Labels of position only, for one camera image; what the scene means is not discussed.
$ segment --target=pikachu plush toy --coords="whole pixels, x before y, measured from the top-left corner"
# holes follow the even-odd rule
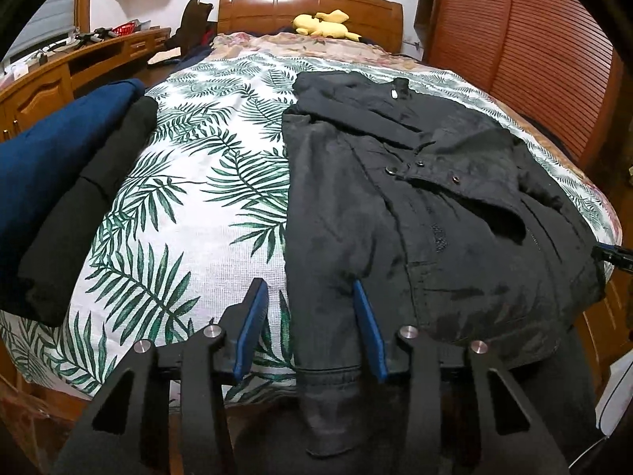
[[[360,36],[347,31],[343,25],[349,19],[349,15],[340,10],[329,14],[317,12],[314,17],[309,14],[300,14],[294,18],[292,26],[301,35],[313,35],[332,37],[334,39],[352,39],[358,41]]]

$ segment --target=blue folded garment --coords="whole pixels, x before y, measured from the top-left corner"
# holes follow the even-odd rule
[[[137,79],[105,85],[0,144],[0,281],[144,91]]]

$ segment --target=bed sheet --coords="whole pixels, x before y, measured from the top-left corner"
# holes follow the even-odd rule
[[[621,228],[604,195],[454,73],[241,49],[236,58],[207,59],[148,92],[159,102],[156,131],[97,231],[64,326],[0,313],[0,334],[24,378],[93,396],[137,339],[157,345],[186,339],[242,300],[253,277],[263,277],[270,309],[253,370],[226,388],[226,398],[251,403],[291,393],[283,257],[289,170],[281,115],[295,101],[299,72],[337,69],[376,82],[406,77],[413,90],[493,117],[527,143],[596,238],[619,243]],[[172,390],[177,405],[178,385]]]

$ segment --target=red plastic basket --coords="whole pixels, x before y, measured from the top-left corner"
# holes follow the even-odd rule
[[[129,35],[134,33],[134,29],[136,28],[136,23],[134,21],[130,21],[129,23],[125,23],[124,25],[119,25],[116,28],[113,28],[112,31],[117,35]]]

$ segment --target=wooden desk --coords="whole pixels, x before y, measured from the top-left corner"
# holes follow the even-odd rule
[[[170,28],[157,28],[54,55],[0,91],[0,141],[7,141],[74,100],[75,91],[144,55],[169,37]]]

